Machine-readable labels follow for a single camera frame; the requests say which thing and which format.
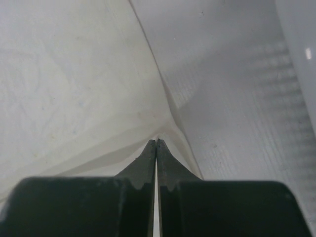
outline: gray surface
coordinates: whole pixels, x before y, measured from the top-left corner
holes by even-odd
[[[272,0],[132,0],[205,179],[279,180],[316,233],[316,139]]]

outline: black object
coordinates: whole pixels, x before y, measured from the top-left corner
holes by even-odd
[[[285,185],[202,181],[159,139],[115,177],[24,179],[0,215],[0,236],[151,237],[156,161],[163,237],[311,236]]]

